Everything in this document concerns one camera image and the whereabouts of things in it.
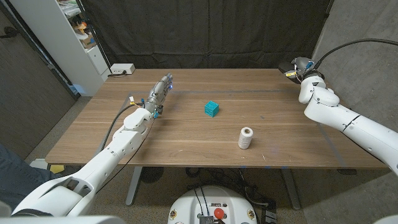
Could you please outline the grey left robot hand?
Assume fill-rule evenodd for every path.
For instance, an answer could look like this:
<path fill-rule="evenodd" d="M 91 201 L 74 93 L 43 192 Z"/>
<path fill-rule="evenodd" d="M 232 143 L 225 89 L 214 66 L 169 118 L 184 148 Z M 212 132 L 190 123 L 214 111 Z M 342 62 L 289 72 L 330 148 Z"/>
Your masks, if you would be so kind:
<path fill-rule="evenodd" d="M 168 92 L 173 88 L 173 76 L 169 72 L 163 76 L 151 89 L 147 100 L 144 102 L 144 108 L 149 111 L 153 117 L 162 114 L 163 103 Z"/>

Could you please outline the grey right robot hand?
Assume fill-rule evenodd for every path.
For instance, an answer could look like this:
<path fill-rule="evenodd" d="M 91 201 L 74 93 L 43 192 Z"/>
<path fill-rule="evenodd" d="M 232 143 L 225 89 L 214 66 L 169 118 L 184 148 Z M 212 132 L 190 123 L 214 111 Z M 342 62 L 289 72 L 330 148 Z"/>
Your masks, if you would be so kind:
<path fill-rule="evenodd" d="M 306 78 L 313 76 L 325 79 L 323 74 L 315 70 L 315 62 L 306 57 L 297 57 L 288 62 L 284 75 L 296 84 L 301 84 Z"/>

